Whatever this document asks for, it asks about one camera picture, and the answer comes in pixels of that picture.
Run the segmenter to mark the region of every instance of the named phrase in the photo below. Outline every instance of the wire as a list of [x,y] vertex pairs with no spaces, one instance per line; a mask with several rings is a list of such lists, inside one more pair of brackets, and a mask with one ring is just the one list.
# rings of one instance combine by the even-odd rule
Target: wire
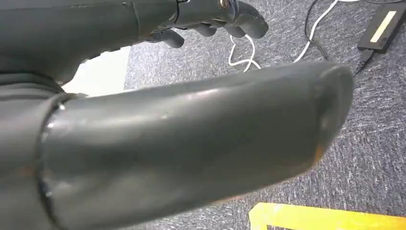
[[[304,49],[303,49],[303,51],[301,52],[301,54],[296,58],[295,61],[293,61],[294,63],[300,61],[300,60],[302,59],[302,57],[305,55],[305,53],[307,52],[307,49],[309,48],[309,46],[310,46],[310,44],[311,44],[311,42],[312,42],[312,39],[313,39],[313,36],[314,36],[314,33],[315,33],[315,30],[316,30],[317,25],[318,25],[319,22],[334,8],[334,6],[337,4],[337,2],[339,2],[339,1],[343,1],[343,2],[356,2],[356,1],[360,1],[360,0],[335,0],[335,1],[330,5],[330,7],[329,7],[323,14],[321,14],[319,18],[317,18],[317,20],[316,20],[315,23],[313,24],[312,30],[311,30],[311,32],[310,32],[310,36],[308,37],[308,36],[307,36],[307,21],[308,21],[309,15],[310,15],[310,11],[311,11],[312,7],[314,6],[314,4],[316,3],[316,1],[317,1],[317,0],[314,0],[314,1],[312,2],[312,4],[310,5],[310,7],[309,7],[309,9],[308,9],[308,11],[307,11],[307,16],[306,16],[306,21],[305,21],[305,29],[304,29],[304,32],[305,32],[305,35],[306,35],[306,38],[307,38],[307,43],[306,43],[306,45],[304,46]],[[325,56],[325,58],[326,58],[327,55],[326,55],[325,51],[323,50],[323,48],[320,46],[319,43],[316,43],[316,44],[317,44],[317,48],[318,48],[318,49],[320,50],[320,52],[323,54],[323,57]]]
[[[337,4],[337,2],[338,2],[338,0],[334,0],[334,2],[330,5],[330,7],[324,13],[322,13],[319,18],[317,18],[317,20],[313,24],[312,31],[310,32],[309,40],[313,39],[316,27],[319,24],[319,22],[333,9],[333,7]],[[303,51],[296,58],[296,60],[293,61],[294,63],[298,62],[298,61],[300,61],[300,59],[302,59],[302,57],[305,55],[305,53],[306,53],[307,49],[309,48],[309,46],[310,46],[310,42],[307,42],[306,45],[304,46]]]
[[304,20],[304,34],[305,34],[305,37],[306,37],[306,39],[307,39],[307,41],[308,42],[310,42],[310,44],[312,44],[312,45],[315,45],[316,47],[317,47],[317,49],[320,51],[320,53],[321,53],[321,55],[324,57],[324,59],[326,60],[326,61],[328,61],[328,57],[327,57],[327,54],[325,53],[325,51],[323,50],[323,48],[320,46],[320,44],[317,42],[317,41],[315,41],[315,40],[311,40],[310,39],[310,37],[307,35],[307,23],[309,22],[309,16],[310,16],[310,12],[312,11],[312,8],[313,8],[313,6],[316,4],[316,2],[317,2],[318,0],[313,0],[313,2],[312,2],[312,4],[310,4],[310,7],[309,7],[309,9],[307,10],[307,14],[306,14],[306,18],[305,18],[305,20]]
[[238,61],[238,62],[234,62],[234,63],[231,62],[231,58],[233,57],[234,50],[235,50],[235,48],[236,48],[236,46],[237,46],[236,43],[235,43],[234,40],[233,40],[233,36],[231,36],[231,35],[230,35],[230,39],[231,39],[231,42],[233,43],[233,47],[231,48],[230,56],[228,56],[228,64],[229,64],[230,66],[236,66],[236,65],[240,65],[240,64],[243,64],[243,63],[248,62],[248,65],[247,65],[247,67],[245,68],[244,73],[247,72],[247,70],[249,69],[249,67],[251,66],[251,64],[254,64],[258,69],[261,69],[261,66],[260,66],[256,61],[254,61],[254,56],[255,56],[255,44],[254,44],[254,41],[252,41],[252,38],[251,38],[250,36],[248,36],[247,34],[245,35],[245,37],[251,42],[251,45],[252,45],[251,58],[250,58],[250,59],[241,60],[241,61]]
[[365,66],[371,60],[373,54],[374,54],[374,50],[372,50],[372,49],[365,49],[361,52],[360,61],[358,62],[357,70],[352,75],[353,77],[355,77],[355,75],[357,75],[359,72],[361,72],[365,68]]
[[396,0],[396,1],[370,1],[370,0],[362,0],[364,2],[370,3],[370,4],[389,4],[389,3],[399,3],[399,2],[403,2],[405,0]]

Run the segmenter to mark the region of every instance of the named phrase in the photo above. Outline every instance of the yellow label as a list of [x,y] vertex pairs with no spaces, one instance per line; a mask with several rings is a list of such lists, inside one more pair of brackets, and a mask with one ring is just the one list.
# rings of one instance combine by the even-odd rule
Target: yellow label
[[258,203],[249,212],[251,230],[406,230],[406,218],[327,208]]
[[381,25],[376,30],[375,34],[371,38],[371,42],[378,42],[379,38],[382,36],[385,29],[388,27],[389,23],[393,19],[396,11],[389,11],[384,20],[382,21]]

